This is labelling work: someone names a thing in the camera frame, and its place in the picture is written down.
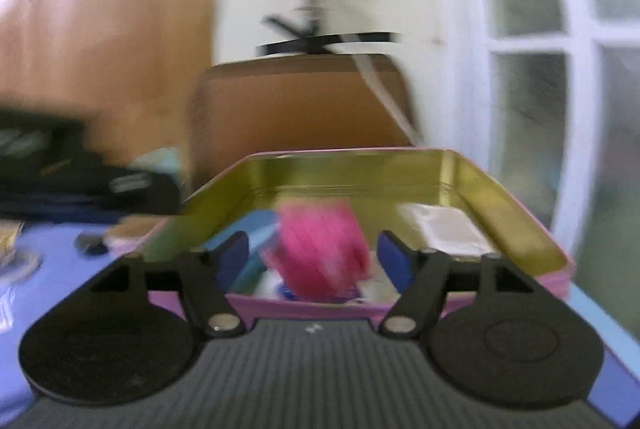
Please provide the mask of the pink soft cloth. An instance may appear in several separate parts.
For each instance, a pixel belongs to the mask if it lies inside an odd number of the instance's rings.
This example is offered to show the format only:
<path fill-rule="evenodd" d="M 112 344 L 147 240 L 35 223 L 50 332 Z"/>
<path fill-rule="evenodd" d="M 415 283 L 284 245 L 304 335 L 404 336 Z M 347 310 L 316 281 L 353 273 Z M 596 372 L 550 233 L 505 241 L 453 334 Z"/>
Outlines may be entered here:
<path fill-rule="evenodd" d="M 277 209 L 276 239 L 262 253 L 298 300 L 343 298 L 369 278 L 371 257 L 355 212 L 345 201 L 299 201 Z"/>

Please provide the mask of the black small soft object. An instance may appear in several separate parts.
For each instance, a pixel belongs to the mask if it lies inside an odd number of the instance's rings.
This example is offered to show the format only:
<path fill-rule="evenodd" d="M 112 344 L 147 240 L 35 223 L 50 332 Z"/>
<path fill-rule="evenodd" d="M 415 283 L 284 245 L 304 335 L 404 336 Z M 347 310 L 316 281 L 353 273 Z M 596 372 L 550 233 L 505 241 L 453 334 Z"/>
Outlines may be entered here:
<path fill-rule="evenodd" d="M 74 247 L 81 256 L 88 258 L 105 256 L 108 253 L 103 236 L 95 233 L 78 234 L 74 240 Z"/>

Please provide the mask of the light blue soft pouch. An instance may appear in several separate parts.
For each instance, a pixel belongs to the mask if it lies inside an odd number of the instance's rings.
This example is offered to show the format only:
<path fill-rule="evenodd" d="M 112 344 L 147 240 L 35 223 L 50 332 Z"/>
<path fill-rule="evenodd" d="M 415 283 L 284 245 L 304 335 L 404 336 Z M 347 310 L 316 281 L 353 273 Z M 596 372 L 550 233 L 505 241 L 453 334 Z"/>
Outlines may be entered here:
<path fill-rule="evenodd" d="M 216 286 L 224 293 L 251 295 L 262 279 L 267 265 L 262 261 L 262 252 L 269 248 L 278 237 L 279 218 L 276 212 L 258 209 L 247 213 L 238 221 L 226 227 L 202 245 L 206 251 L 213 251 L 224 245 L 228 238 L 243 233 L 247 238 L 247 248 L 241 248 L 232 255 L 219 258 L 215 276 Z"/>

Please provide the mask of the cream soft pad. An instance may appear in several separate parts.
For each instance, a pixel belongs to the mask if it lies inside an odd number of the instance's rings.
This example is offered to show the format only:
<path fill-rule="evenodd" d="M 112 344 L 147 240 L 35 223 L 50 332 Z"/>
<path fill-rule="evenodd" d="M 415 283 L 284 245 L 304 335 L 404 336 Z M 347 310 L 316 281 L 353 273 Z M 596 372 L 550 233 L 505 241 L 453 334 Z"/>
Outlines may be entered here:
<path fill-rule="evenodd" d="M 428 248 L 462 258 L 479 258 L 497 251 L 495 245 L 461 209 L 403 204 L 399 212 L 420 232 Z"/>

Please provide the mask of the pink tin storage box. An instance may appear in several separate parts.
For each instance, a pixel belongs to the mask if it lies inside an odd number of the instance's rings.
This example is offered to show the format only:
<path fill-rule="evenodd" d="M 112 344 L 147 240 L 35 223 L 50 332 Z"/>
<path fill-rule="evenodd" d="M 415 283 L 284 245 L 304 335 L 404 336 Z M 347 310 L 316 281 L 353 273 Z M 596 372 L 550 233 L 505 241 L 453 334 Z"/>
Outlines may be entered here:
<path fill-rule="evenodd" d="M 165 220 L 132 253 L 167 261 L 200 247 L 244 215 L 299 201 L 347 201 L 369 245 L 391 231 L 413 249 L 427 237 L 401 209 L 410 204 L 457 208 L 497 253 L 556 297 L 570 289 L 575 265 L 550 233 L 474 163 L 442 149 L 386 148 L 267 152 L 251 155 L 197 190 L 183 212 Z"/>

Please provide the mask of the green translucent plastic mug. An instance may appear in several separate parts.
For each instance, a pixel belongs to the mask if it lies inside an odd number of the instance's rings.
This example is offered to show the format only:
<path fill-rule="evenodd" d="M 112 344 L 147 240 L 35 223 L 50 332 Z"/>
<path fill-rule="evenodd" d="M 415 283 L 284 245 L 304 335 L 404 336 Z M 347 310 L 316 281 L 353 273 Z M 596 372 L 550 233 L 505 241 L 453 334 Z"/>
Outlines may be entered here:
<path fill-rule="evenodd" d="M 170 175 L 177 182 L 181 181 L 181 157 L 177 147 L 161 147 L 134 158 L 130 169 L 146 170 Z"/>

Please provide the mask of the black bag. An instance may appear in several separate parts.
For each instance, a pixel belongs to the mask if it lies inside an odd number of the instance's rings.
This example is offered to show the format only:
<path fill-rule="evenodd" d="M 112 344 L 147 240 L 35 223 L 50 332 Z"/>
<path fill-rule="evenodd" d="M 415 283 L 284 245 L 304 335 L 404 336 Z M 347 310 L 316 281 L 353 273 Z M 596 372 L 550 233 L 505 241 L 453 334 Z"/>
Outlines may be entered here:
<path fill-rule="evenodd" d="M 1 218 L 115 224 L 128 215 L 176 215 L 168 175 L 107 163 L 85 146 L 81 120 L 1 107 Z"/>

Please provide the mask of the wooden panel board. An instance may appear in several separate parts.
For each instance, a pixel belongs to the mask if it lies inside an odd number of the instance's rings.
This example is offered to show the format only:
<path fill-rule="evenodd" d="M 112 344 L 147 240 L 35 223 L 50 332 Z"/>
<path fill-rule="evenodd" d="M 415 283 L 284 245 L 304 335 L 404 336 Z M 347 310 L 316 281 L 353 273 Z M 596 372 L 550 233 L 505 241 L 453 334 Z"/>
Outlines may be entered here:
<path fill-rule="evenodd" d="M 88 119 L 88 143 L 129 162 L 186 150 L 213 0 L 1 0 L 3 104 Z"/>

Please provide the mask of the white window frame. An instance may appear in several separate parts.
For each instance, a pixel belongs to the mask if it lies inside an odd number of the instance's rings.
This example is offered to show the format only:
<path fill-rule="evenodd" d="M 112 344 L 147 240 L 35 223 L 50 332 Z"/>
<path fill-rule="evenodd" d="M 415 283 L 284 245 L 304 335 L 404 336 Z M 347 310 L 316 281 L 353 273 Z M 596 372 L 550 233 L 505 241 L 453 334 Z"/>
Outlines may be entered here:
<path fill-rule="evenodd" d="M 639 0 L 457 0 L 464 147 L 572 255 L 639 216 Z"/>

